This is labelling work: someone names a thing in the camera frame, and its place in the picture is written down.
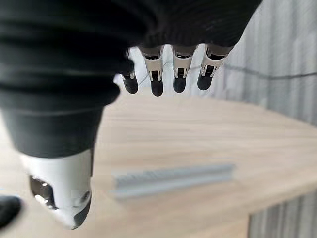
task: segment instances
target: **cable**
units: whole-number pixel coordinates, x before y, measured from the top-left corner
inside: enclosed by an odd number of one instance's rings
[[[249,69],[249,68],[234,66],[234,65],[230,65],[230,64],[226,64],[226,63],[223,65],[223,67],[227,68],[229,70],[239,71],[239,72],[243,72],[246,74],[251,74],[251,75],[254,75],[260,79],[268,79],[268,80],[285,80],[285,79],[317,76],[317,72],[304,73],[304,74],[294,74],[294,75],[271,76],[271,75],[266,75],[266,74],[260,73],[258,71]]]

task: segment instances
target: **wooden table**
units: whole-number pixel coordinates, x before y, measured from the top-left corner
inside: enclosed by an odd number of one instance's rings
[[[246,238],[250,214],[317,188],[317,129],[257,106],[214,99],[123,95],[99,130],[93,203],[66,231],[32,198],[0,127],[0,188],[25,202],[2,238]],[[233,162],[231,182],[117,201],[111,171]]]

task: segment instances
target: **black object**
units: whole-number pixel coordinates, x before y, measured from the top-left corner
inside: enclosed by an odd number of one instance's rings
[[[130,75],[124,76],[124,78],[125,80],[123,80],[123,82],[125,89],[128,91],[128,93],[136,94],[139,89],[137,78],[134,77],[131,79]]]
[[[81,212],[79,212],[77,215],[75,215],[74,220],[75,220],[77,227],[79,227],[85,221],[85,219],[88,215],[89,209],[90,209],[90,204],[91,204],[91,198],[89,199],[89,202],[87,203],[86,207]]]
[[[159,97],[163,94],[163,80],[151,81],[151,90],[154,96]]]
[[[15,196],[0,195],[0,229],[13,222],[21,211],[21,201]]]
[[[186,87],[186,78],[174,77],[174,90],[176,93],[182,93]]]
[[[198,80],[197,80],[197,86],[200,90],[207,90],[209,89],[212,82],[212,78],[210,75],[206,74],[205,76],[202,76],[199,74]]]

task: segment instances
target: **gray plastic part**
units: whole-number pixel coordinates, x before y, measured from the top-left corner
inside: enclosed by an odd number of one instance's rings
[[[211,164],[113,174],[117,199],[151,195],[232,180],[234,164]]]

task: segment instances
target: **black fingertip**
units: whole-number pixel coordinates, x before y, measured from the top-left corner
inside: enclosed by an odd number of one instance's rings
[[[159,97],[163,94],[163,81],[151,81],[151,89],[153,95]]]
[[[128,93],[135,94],[138,92],[139,86],[136,78],[126,78],[123,82],[125,89],[128,91]]]
[[[0,196],[0,229],[11,224],[18,216],[22,202],[15,196]]]
[[[207,90],[211,85],[212,78],[199,74],[197,86],[200,90]]]
[[[186,87],[186,78],[174,78],[174,90],[176,93],[184,92]]]

